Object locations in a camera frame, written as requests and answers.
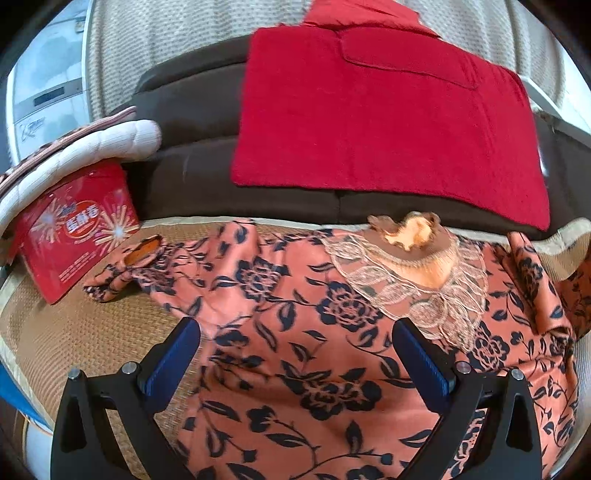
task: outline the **lace trim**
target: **lace trim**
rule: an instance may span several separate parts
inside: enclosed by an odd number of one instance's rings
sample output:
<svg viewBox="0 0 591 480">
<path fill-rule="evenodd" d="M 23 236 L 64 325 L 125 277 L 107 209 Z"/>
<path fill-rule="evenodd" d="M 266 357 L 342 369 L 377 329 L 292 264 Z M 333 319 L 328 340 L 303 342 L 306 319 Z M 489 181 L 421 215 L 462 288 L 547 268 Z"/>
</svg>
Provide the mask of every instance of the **lace trim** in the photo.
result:
<svg viewBox="0 0 591 480">
<path fill-rule="evenodd" d="M 476 329 L 484 314 L 488 276 L 480 249 L 467 240 L 450 236 L 451 247 L 418 261 L 395 258 L 353 233 L 321 240 L 338 272 L 383 314 L 394 321 L 409 317 L 426 338 L 445 339 L 469 352 L 475 347 Z M 439 289 L 414 284 L 369 254 L 393 264 L 422 269 L 447 256 L 450 249 L 456 252 L 456 263 Z"/>
</svg>

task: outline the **metal screw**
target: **metal screw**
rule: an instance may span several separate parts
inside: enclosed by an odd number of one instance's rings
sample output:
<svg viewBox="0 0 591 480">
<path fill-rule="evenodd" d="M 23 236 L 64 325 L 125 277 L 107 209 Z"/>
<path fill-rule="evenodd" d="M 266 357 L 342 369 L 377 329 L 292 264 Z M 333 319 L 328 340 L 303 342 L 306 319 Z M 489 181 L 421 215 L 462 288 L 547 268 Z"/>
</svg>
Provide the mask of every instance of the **metal screw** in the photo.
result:
<svg viewBox="0 0 591 480">
<path fill-rule="evenodd" d="M 458 362 L 456 363 L 456 370 L 459 371 L 461 374 L 469 374 L 472 371 L 472 367 L 468 362 Z"/>
<path fill-rule="evenodd" d="M 75 380 L 80 376 L 80 369 L 78 367 L 72 367 L 68 372 L 68 378 L 70 380 Z"/>
<path fill-rule="evenodd" d="M 124 366 L 121 367 L 121 371 L 125 375 L 130 375 L 138 369 L 138 364 L 135 362 L 127 362 Z"/>
<path fill-rule="evenodd" d="M 523 372 L 521 370 L 519 370 L 518 368 L 514 368 L 513 370 L 511 370 L 511 376 L 513 378 L 515 378 L 516 380 L 523 380 L 525 377 Z"/>
</svg>

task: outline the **red cardboard box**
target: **red cardboard box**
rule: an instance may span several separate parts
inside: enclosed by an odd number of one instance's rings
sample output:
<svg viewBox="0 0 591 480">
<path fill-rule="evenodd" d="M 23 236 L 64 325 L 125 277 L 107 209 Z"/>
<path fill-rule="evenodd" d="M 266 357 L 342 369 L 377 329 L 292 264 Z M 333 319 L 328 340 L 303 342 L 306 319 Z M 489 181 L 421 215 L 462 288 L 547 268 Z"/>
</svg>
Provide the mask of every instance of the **red cardboard box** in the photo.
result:
<svg viewBox="0 0 591 480">
<path fill-rule="evenodd" d="M 138 229 L 125 173 L 104 160 L 67 176 L 17 217 L 10 257 L 20 253 L 45 300 L 55 303 Z"/>
</svg>

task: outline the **orange floral cloth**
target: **orange floral cloth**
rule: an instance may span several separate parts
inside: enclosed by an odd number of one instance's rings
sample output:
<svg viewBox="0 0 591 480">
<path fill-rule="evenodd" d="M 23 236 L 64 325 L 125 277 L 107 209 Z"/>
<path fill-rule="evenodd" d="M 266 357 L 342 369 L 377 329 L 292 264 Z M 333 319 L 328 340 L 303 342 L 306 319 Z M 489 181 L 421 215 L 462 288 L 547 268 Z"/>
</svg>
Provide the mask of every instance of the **orange floral cloth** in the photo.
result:
<svg viewBox="0 0 591 480">
<path fill-rule="evenodd" d="M 554 286 L 519 233 L 509 252 L 449 235 L 457 262 L 438 289 L 401 277 L 395 258 L 354 233 L 261 238 L 251 220 L 198 241 L 150 239 L 154 252 L 127 249 L 85 289 L 108 301 L 134 281 L 199 322 L 202 376 L 177 443 L 197 479 L 399 475 L 438 418 L 392 348 L 403 316 L 477 371 L 524 372 L 547 474 L 576 412 L 578 310 L 560 299 L 571 302 L 572 280 Z M 484 416 L 476 412 L 447 477 L 461 472 Z"/>
</svg>

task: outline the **red blanket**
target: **red blanket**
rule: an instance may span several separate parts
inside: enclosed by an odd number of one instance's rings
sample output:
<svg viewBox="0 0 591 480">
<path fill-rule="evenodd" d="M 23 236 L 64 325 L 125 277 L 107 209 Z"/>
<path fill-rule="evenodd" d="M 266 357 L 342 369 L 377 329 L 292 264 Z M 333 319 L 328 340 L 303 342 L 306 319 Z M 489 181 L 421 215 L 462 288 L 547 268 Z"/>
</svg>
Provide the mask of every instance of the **red blanket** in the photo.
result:
<svg viewBox="0 0 591 480">
<path fill-rule="evenodd" d="M 550 223 L 519 77 L 392 28 L 258 30 L 232 179 L 443 196 Z"/>
</svg>

